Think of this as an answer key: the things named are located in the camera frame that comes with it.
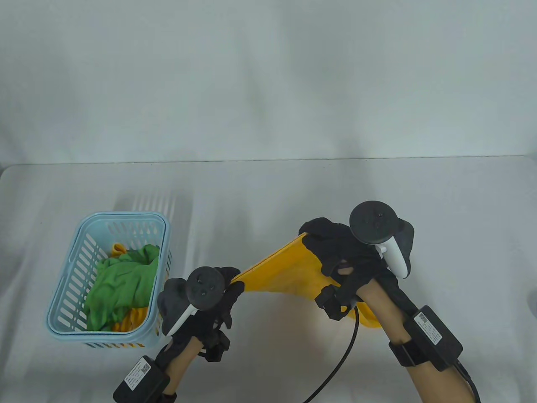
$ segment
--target basket slot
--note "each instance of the basket slot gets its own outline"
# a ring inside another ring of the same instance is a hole
[[[67,319],[65,319],[63,316],[61,315],[58,315],[58,322],[60,322],[61,324],[67,326],[68,328],[71,327],[71,324],[67,321]]]
[[[75,306],[72,303],[70,303],[69,301],[67,301],[66,299],[63,300],[63,304],[66,307],[68,307],[70,310],[72,310],[72,311],[76,310]]]
[[[87,241],[87,240],[84,240],[84,245],[86,245],[86,247],[92,251],[92,252],[95,252],[95,249],[93,248],[93,246],[90,245],[90,243]]]
[[[79,254],[78,257],[86,264],[86,266],[91,267],[91,263],[83,254]]]
[[[73,280],[76,283],[76,285],[78,285],[80,288],[84,286],[84,284],[82,284],[82,282],[75,276],[71,276],[71,280]]]
[[[97,242],[95,242],[95,239],[93,239],[90,234],[86,234],[86,238],[93,246],[97,246]]]
[[[76,261],[76,265],[86,274],[88,274],[88,268],[82,264],[80,260]]]
[[[73,271],[80,278],[80,280],[82,280],[82,281],[86,280],[86,276],[83,275],[82,273],[80,273],[80,271],[77,268],[74,268]]]
[[[76,298],[73,294],[71,294],[69,291],[66,292],[66,296],[71,298],[73,302],[76,302],[78,304],[78,298]]]
[[[85,254],[89,259],[91,259],[91,254],[88,252],[88,250],[87,250],[85,247],[82,247],[82,252],[84,252],[84,254]]]
[[[69,288],[76,292],[78,295],[82,294],[81,291],[73,285],[73,283],[69,283]]]
[[[69,311],[67,311],[67,309],[65,309],[65,308],[60,308],[60,312],[63,313],[65,316],[67,316],[69,319],[72,319],[72,318],[73,318],[72,313],[70,313]]]

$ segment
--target black glove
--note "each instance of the black glove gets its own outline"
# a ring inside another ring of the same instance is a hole
[[[302,238],[302,243],[317,256],[322,264],[322,273],[342,285],[340,294],[351,296],[374,278],[399,308],[409,314],[417,310],[400,290],[397,278],[375,247],[358,241],[347,225],[316,218],[300,227],[299,234],[304,232],[307,235]],[[347,267],[353,268],[349,275],[338,272]]]
[[[322,273],[339,284],[348,276],[340,275],[338,269],[346,267],[354,268],[350,275],[354,277],[356,289],[379,276],[395,278],[375,247],[358,241],[347,225],[316,218],[300,227],[299,234],[304,232],[307,235],[302,243],[321,261]]]
[[[216,268],[222,274],[226,290],[222,299],[207,311],[197,311],[186,319],[179,330],[172,335],[172,345],[165,346],[155,358],[157,366],[165,369],[170,361],[177,357],[192,337],[196,337],[204,345],[206,352],[200,353],[208,361],[219,361],[222,353],[229,348],[229,340],[221,332],[220,327],[225,323],[231,328],[231,308],[239,295],[244,292],[244,283],[231,280],[240,273],[233,267]],[[164,284],[164,290],[158,295],[158,310],[163,317],[163,331],[167,333],[179,315],[190,304],[186,296],[186,280],[182,278],[169,279]]]
[[[230,285],[230,282],[241,271],[234,267],[216,267],[216,269],[222,274],[226,282],[226,291],[222,299],[214,308],[207,311],[197,311],[195,315],[190,316],[172,336],[174,340],[190,339],[194,336],[207,347],[211,345],[215,333],[220,330],[223,323],[228,329],[231,328],[231,308],[244,292],[244,283],[238,281]]]

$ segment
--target finger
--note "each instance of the finger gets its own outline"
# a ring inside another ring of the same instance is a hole
[[[323,238],[351,238],[353,236],[347,225],[337,224],[324,217],[304,223],[299,229],[299,234],[303,232]]]
[[[354,268],[352,267],[345,267],[345,268],[342,268],[342,269],[338,269],[338,274],[342,275],[342,276],[348,276],[350,273],[352,273],[354,271]]]
[[[237,281],[231,284],[226,292],[224,293],[222,299],[216,306],[216,309],[219,311],[229,311],[239,296],[244,292],[244,283],[242,281]]]
[[[236,276],[241,274],[241,271],[234,267],[217,267],[216,269],[224,276],[224,280],[226,281],[226,286],[228,286],[229,283],[231,283],[231,280],[233,280]]]

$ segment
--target yellow cloth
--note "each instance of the yellow cloth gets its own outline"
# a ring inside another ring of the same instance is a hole
[[[280,292],[314,301],[323,287],[337,283],[322,275],[321,262],[302,244],[304,235],[239,274],[233,281],[244,282],[245,292]],[[362,325],[380,328],[379,321],[365,303],[358,303],[358,311]],[[349,316],[354,319],[354,311]]]
[[[114,326],[112,326],[112,331],[130,332],[131,330],[136,329],[146,319],[148,309],[148,307],[132,308],[125,316],[125,319],[123,319],[123,322],[114,323]]]
[[[127,253],[127,248],[121,243],[115,243],[112,246],[112,253],[110,257],[119,257]],[[143,323],[147,316],[148,307],[145,308],[132,308],[121,323],[114,323],[112,326],[113,332],[130,332],[136,329]]]
[[[127,248],[125,248],[121,243],[115,243],[114,246],[112,246],[112,253],[110,257],[119,257],[125,253],[127,253]]]

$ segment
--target wrist strap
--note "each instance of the wrist strap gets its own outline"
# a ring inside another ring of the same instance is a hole
[[[409,342],[398,346],[394,345],[392,342],[388,345],[401,366],[416,366],[429,361],[414,340],[410,340]]]

